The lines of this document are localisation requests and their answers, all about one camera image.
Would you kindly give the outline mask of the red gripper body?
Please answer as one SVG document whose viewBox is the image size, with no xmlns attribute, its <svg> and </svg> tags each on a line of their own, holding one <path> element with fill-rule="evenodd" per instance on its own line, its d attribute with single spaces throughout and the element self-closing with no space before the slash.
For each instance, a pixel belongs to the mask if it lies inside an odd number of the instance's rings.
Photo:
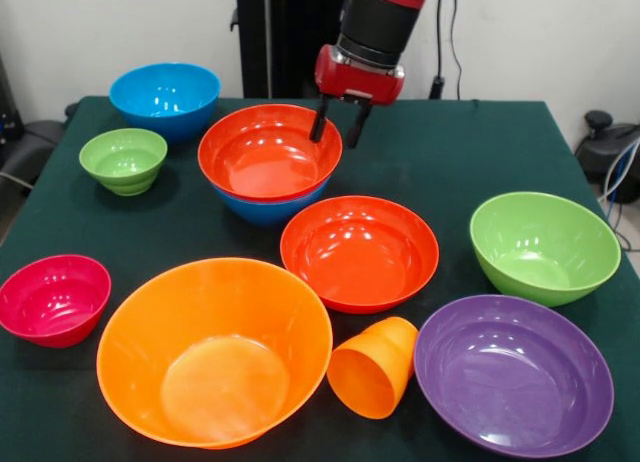
<svg viewBox="0 0 640 462">
<path fill-rule="evenodd" d="M 405 80 L 401 65 L 381 69 L 363 64 L 325 44 L 315 65 L 315 82 L 321 94 L 335 98 L 347 96 L 368 100 L 373 105 L 391 105 L 398 98 Z"/>
</svg>

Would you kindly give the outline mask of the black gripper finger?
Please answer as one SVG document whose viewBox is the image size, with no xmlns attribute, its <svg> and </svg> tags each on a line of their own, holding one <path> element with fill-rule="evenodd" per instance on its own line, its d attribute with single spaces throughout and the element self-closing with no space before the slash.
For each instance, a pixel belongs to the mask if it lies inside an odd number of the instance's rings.
<svg viewBox="0 0 640 462">
<path fill-rule="evenodd" d="M 318 143 L 324 134 L 327 122 L 326 115 L 329 108 L 329 102 L 330 97 L 328 95 L 320 96 L 319 106 L 315 112 L 315 118 L 309 135 L 309 139 L 314 143 Z"/>
<path fill-rule="evenodd" d="M 364 125 L 372 110 L 372 106 L 369 103 L 359 103 L 358 106 L 358 113 L 347 134 L 347 147 L 350 149 L 354 149 L 357 146 Z"/>
</svg>

